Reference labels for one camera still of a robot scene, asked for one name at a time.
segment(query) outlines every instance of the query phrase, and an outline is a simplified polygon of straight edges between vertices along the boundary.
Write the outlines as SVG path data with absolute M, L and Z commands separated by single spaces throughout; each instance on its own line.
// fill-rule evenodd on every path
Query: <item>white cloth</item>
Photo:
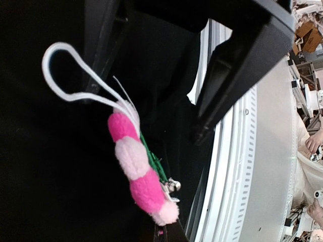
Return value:
M 305 141 L 310 135 L 301 117 L 299 115 L 297 116 L 298 152 L 293 207 L 300 205 L 302 202 L 312 204 L 314 201 L 314 192 L 323 188 L 322 161 L 314 163 L 309 160 L 310 152 L 305 146 Z

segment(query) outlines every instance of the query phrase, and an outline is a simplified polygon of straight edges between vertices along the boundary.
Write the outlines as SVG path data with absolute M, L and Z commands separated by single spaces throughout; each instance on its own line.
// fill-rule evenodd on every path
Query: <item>white string loop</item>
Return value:
M 65 50 L 67 51 L 77 62 L 77 64 L 86 72 L 88 73 L 104 90 L 106 90 L 108 93 L 110 93 L 112 96 L 114 96 L 116 99 L 118 99 L 120 102 L 123 103 L 123 107 L 121 107 L 119 104 L 116 102 L 113 102 L 107 98 L 95 95 L 93 93 L 89 92 L 76 92 L 72 94 L 68 94 L 64 92 L 54 81 L 54 79 L 51 76 L 50 73 L 50 59 L 52 55 L 58 51 L 58 50 Z M 72 101 L 77 101 L 81 99 L 92 99 L 94 101 L 103 103 L 105 105 L 108 105 L 110 107 L 114 107 L 119 109 L 121 112 L 123 112 L 132 122 L 132 124 L 137 127 L 139 125 L 138 121 L 136 120 L 136 117 L 132 113 L 131 109 L 129 106 L 126 104 L 126 101 L 115 91 L 113 90 L 109 85 L 107 85 L 81 58 L 81 56 L 77 53 L 77 51 L 69 44 L 63 43 L 63 42 L 57 42 L 52 44 L 45 52 L 42 63 L 42 72 L 44 75 L 44 78 L 51 88 L 51 90 L 59 96 L 61 99 L 67 101 L 67 102 L 72 102 Z M 116 77 L 114 79 L 118 82 L 124 93 L 126 94 L 127 98 L 129 99 L 130 103 L 133 105 L 132 101 L 130 100 L 128 94 L 126 93 L 125 89 L 122 87 L 121 83 L 118 81 Z

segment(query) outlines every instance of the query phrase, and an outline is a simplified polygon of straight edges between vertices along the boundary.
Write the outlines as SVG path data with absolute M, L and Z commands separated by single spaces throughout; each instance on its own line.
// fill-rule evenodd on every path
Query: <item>person's hand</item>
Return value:
M 305 146 L 311 152 L 315 154 L 318 147 L 322 145 L 323 142 L 323 130 L 319 130 L 315 135 L 312 135 L 305 141 Z
M 317 199 L 314 199 L 314 203 L 308 207 L 307 213 L 315 222 L 322 226 L 323 208 L 319 205 Z

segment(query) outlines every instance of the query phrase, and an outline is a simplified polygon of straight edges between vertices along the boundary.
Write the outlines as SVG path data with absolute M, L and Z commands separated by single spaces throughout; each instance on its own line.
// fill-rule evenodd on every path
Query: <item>cardboard box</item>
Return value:
M 309 31 L 311 31 L 314 28 L 314 23 L 312 21 L 308 21 L 304 24 L 302 24 L 302 26 L 300 26 L 295 34 L 300 37 L 303 38 Z
M 313 28 L 303 37 L 303 40 L 304 44 L 302 45 L 302 51 L 313 53 L 322 41 L 322 35 L 317 28 Z
M 295 43 L 293 43 L 293 51 L 294 51 L 294 53 L 295 53 L 295 55 L 297 55 L 298 54 L 298 47 L 297 47 L 297 45 L 295 44 Z

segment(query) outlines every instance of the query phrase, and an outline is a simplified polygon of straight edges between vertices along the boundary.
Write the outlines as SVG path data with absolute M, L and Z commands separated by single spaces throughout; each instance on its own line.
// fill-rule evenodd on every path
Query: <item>pom-pom keychain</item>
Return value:
M 50 59 L 54 52 L 65 50 L 107 92 L 118 99 L 113 102 L 93 93 L 78 92 L 67 94 L 53 80 L 50 74 Z M 179 215 L 178 199 L 171 198 L 170 193 L 179 190 L 181 185 L 166 175 L 158 158 L 150 152 L 140 132 L 138 112 L 126 91 L 118 82 L 128 101 L 124 100 L 115 90 L 109 87 L 80 57 L 76 50 L 66 43 L 55 43 L 45 52 L 42 60 L 42 71 L 46 82 L 56 95 L 65 101 L 92 99 L 114 108 L 109 117 L 108 127 L 113 141 L 116 143 L 116 157 L 127 176 L 130 192 L 135 203 L 148 213 L 159 226 L 176 222 Z

